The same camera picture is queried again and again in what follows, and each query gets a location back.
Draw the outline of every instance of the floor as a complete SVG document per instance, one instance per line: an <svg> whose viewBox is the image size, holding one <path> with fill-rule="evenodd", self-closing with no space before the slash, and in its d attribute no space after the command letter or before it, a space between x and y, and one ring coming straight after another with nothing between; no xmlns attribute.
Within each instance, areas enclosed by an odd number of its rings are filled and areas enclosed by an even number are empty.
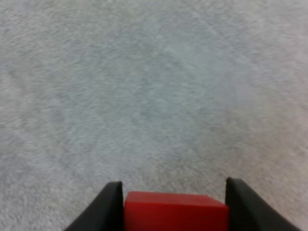
<svg viewBox="0 0 308 231"><path fill-rule="evenodd" d="M60 231L111 180L308 227L305 0L0 0L0 229Z"/></svg>

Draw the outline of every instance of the gray carpet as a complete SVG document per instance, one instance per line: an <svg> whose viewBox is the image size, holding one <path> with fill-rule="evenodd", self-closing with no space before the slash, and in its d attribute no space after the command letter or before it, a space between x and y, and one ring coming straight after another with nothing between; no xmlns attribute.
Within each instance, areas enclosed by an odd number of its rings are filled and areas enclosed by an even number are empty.
<svg viewBox="0 0 308 231"><path fill-rule="evenodd" d="M307 62L305 0L1 0L0 230L227 176L306 229Z"/></svg>

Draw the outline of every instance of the red block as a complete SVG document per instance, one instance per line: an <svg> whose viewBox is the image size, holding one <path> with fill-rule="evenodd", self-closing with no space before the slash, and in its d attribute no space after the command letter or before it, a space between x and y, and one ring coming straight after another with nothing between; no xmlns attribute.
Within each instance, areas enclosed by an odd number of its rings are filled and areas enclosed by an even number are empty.
<svg viewBox="0 0 308 231"><path fill-rule="evenodd" d="M130 192L125 231L228 231L229 208L205 195Z"/></svg>

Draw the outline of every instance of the red cube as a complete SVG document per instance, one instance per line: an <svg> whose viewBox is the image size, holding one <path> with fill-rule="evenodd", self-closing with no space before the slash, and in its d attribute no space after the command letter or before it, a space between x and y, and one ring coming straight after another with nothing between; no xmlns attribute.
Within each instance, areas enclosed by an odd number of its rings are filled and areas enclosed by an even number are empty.
<svg viewBox="0 0 308 231"><path fill-rule="evenodd" d="M228 231L229 208L205 195L130 192L125 231Z"/></svg>

